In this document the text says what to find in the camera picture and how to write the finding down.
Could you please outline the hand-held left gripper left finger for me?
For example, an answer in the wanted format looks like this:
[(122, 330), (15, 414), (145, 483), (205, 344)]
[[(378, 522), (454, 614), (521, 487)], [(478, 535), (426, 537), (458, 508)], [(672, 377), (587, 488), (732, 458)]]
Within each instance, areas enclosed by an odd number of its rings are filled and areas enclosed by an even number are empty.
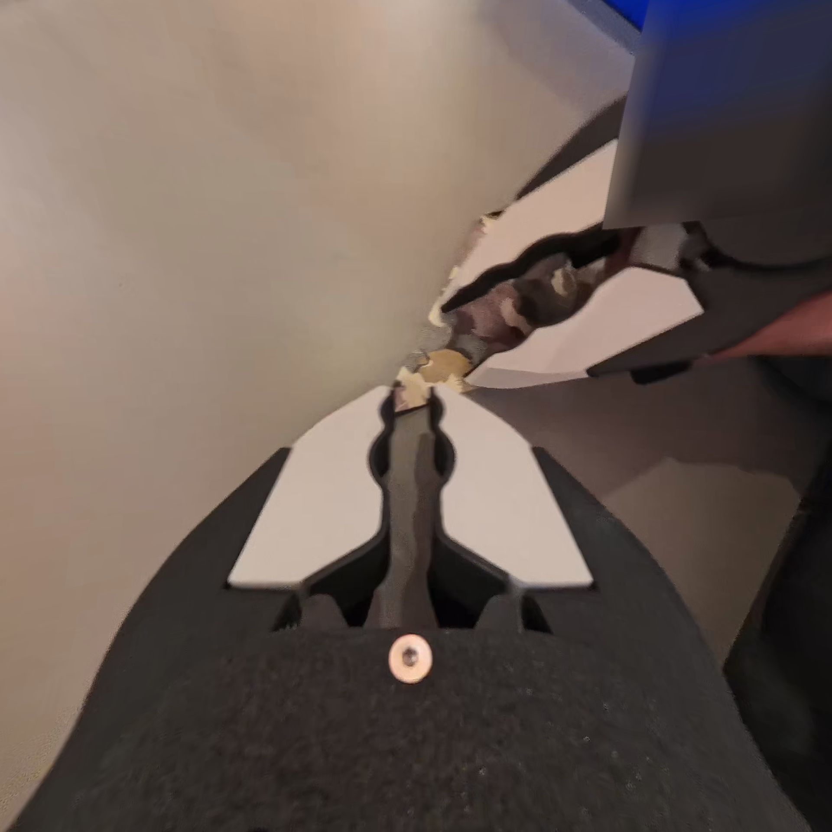
[(390, 569), (390, 387), (318, 421), (289, 450), (227, 578), (241, 591), (332, 598), (350, 627), (367, 621)]

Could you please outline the person's right hand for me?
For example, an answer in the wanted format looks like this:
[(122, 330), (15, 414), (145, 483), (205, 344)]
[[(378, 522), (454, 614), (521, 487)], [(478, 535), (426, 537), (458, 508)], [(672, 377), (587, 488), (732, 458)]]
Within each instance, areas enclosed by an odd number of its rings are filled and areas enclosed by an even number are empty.
[(831, 294), (807, 300), (740, 343), (710, 355), (709, 359), (758, 356), (830, 357)]

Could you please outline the bird patterned origami paper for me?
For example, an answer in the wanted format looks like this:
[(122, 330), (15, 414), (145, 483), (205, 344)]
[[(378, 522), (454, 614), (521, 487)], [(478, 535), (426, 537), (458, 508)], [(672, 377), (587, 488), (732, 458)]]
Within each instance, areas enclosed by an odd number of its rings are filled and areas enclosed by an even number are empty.
[(397, 374), (394, 411), (426, 406), (435, 386), (471, 391), (468, 377), (487, 359), (577, 313), (608, 279), (608, 259), (579, 266), (571, 255), (554, 255), (447, 314), (437, 298)]

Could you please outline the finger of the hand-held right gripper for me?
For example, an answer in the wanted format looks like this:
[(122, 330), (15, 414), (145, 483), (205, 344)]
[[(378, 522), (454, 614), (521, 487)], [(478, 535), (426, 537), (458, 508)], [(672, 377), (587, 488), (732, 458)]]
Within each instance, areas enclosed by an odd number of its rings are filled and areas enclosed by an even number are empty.
[(607, 359), (702, 315), (681, 277), (630, 266), (609, 278), (576, 314), (536, 328), (467, 377), (473, 388), (513, 390), (588, 378)]
[(621, 232), (604, 227), (618, 140), (610, 140), (515, 201), (463, 261), (442, 302), (450, 314), (564, 258), (582, 267), (615, 256)]

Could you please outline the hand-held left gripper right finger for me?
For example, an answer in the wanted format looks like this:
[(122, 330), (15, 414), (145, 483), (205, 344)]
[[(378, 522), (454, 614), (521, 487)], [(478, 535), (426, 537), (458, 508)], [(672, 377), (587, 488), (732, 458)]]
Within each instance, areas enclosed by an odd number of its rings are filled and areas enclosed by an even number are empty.
[(523, 628), (533, 595), (593, 587), (533, 446), (468, 396), (429, 400), (439, 491), (427, 587), (442, 629), (474, 629), (492, 601)]

